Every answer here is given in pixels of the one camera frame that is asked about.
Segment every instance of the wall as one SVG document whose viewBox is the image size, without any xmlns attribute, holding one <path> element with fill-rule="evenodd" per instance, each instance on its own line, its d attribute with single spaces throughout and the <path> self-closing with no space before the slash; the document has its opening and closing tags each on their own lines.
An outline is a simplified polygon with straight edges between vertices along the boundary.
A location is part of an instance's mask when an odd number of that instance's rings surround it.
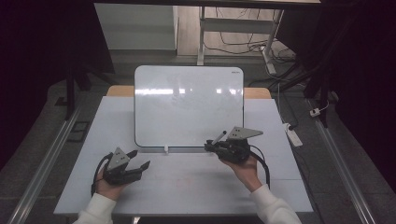
<svg viewBox="0 0 396 224">
<path fill-rule="evenodd" d="M 95 4 L 109 49 L 177 48 L 174 7 Z"/>
</svg>

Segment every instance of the marker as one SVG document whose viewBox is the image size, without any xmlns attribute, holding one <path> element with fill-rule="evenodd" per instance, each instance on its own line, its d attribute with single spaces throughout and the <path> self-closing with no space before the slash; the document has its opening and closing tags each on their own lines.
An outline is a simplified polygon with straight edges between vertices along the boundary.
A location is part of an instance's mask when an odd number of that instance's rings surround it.
<svg viewBox="0 0 396 224">
<path fill-rule="evenodd" d="M 223 131 L 219 137 L 217 137 L 215 140 L 213 140 L 212 145 L 215 145 L 227 132 Z"/>
</svg>

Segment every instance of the dark curtain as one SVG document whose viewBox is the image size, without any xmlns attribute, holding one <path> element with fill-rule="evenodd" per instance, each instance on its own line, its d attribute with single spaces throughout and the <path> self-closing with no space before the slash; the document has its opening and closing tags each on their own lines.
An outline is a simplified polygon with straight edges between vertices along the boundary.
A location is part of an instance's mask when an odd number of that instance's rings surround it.
<svg viewBox="0 0 396 224">
<path fill-rule="evenodd" d="M 336 111 L 396 191 L 396 5 L 368 1 L 332 59 Z"/>
<path fill-rule="evenodd" d="M 18 148 L 48 88 L 88 64 L 113 73 L 93 3 L 0 1 L 0 167 Z"/>
</svg>

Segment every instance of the metal stand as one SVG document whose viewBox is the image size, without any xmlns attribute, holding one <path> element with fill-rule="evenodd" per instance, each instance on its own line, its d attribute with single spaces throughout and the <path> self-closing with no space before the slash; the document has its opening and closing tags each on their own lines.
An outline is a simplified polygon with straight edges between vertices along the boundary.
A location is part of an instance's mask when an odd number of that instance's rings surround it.
<svg viewBox="0 0 396 224">
<path fill-rule="evenodd" d="M 220 19 L 220 18 L 206 18 L 205 7 L 200 7 L 200 41 L 198 48 L 197 65 L 204 65 L 204 35 L 207 32 L 228 32 L 228 33 L 253 33 L 269 35 L 266 47 L 262 51 L 265 64 L 271 75 L 276 74 L 274 65 L 271 63 L 269 52 L 274 42 L 277 27 L 279 26 L 280 18 L 283 10 L 277 10 L 274 21 L 254 21 L 254 20 L 235 20 L 235 19 Z"/>
</svg>

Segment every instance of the white sleeve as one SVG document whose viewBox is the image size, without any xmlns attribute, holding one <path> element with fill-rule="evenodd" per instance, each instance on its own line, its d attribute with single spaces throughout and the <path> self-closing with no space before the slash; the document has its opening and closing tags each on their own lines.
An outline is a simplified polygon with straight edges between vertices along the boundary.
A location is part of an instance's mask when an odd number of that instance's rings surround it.
<svg viewBox="0 0 396 224">
<path fill-rule="evenodd" d="M 301 223 L 296 213 L 282 199 L 277 198 L 268 185 L 262 185 L 250 194 L 257 205 L 257 215 L 265 224 Z"/>
<path fill-rule="evenodd" d="M 111 213 L 115 206 L 115 201 L 94 193 L 87 208 L 79 212 L 74 224 L 112 224 Z"/>
</svg>

